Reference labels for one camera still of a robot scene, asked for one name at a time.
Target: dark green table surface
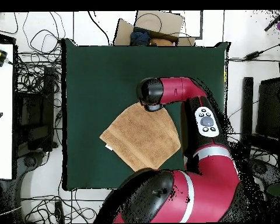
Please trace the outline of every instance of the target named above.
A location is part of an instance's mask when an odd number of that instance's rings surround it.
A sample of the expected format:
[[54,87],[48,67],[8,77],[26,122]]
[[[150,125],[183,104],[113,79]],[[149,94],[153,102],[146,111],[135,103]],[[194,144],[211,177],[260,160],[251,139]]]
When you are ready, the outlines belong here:
[[[137,102],[136,85],[144,78],[200,78],[223,111],[228,43],[216,47],[78,47],[65,40],[65,44],[67,147],[63,148],[67,149],[68,190],[117,188],[133,173],[99,136]],[[180,106],[166,106],[179,137]],[[184,169],[181,149],[160,168]]]

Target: towel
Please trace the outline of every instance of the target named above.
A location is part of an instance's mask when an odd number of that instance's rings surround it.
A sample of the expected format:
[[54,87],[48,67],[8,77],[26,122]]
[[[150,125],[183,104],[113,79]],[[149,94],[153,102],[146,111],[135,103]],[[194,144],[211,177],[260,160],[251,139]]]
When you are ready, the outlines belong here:
[[180,149],[178,133],[166,109],[150,113],[140,103],[125,109],[100,139],[133,171],[158,169]]

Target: gray stripe on robot arm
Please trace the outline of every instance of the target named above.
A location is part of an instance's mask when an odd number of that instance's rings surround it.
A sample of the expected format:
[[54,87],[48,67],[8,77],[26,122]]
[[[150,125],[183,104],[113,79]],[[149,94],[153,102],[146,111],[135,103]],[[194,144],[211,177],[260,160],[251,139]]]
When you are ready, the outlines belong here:
[[213,155],[227,156],[231,158],[229,151],[221,146],[212,146],[200,149],[199,151],[194,153],[193,157],[195,157],[196,155],[198,155],[199,160]]
[[188,203],[187,203],[187,207],[185,209],[185,213],[184,216],[182,218],[182,220],[180,221],[180,223],[186,223],[189,219],[189,217],[191,216],[192,210],[193,210],[193,205],[194,205],[194,186],[192,183],[191,178],[189,177],[189,175],[187,175],[185,172],[182,172],[182,174],[184,175],[185,179],[187,180],[187,184],[188,184]]

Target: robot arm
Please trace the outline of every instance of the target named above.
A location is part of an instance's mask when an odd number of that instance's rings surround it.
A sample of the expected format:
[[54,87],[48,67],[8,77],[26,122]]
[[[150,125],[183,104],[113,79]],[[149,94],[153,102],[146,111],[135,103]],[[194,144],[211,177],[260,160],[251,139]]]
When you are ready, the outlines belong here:
[[[225,137],[204,90],[190,78],[148,78],[136,91],[146,111],[184,102],[188,163],[186,171],[139,171],[140,175],[129,178],[116,190],[117,195],[122,195],[127,193],[123,190],[126,186],[130,192],[114,222],[242,221],[246,201]],[[111,195],[102,209],[116,197]]]

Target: cardboard box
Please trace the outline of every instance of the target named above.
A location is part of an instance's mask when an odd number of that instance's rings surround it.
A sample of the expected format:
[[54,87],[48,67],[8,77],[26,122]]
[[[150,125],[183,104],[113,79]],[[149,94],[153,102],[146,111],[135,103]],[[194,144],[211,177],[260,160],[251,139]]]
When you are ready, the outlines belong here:
[[179,37],[184,18],[180,15],[155,10],[139,10],[134,25],[123,19],[118,20],[117,31],[114,38],[115,46],[128,46],[131,43],[131,33],[134,27],[150,31],[150,37],[166,39],[175,42],[178,46],[193,46],[195,38]]

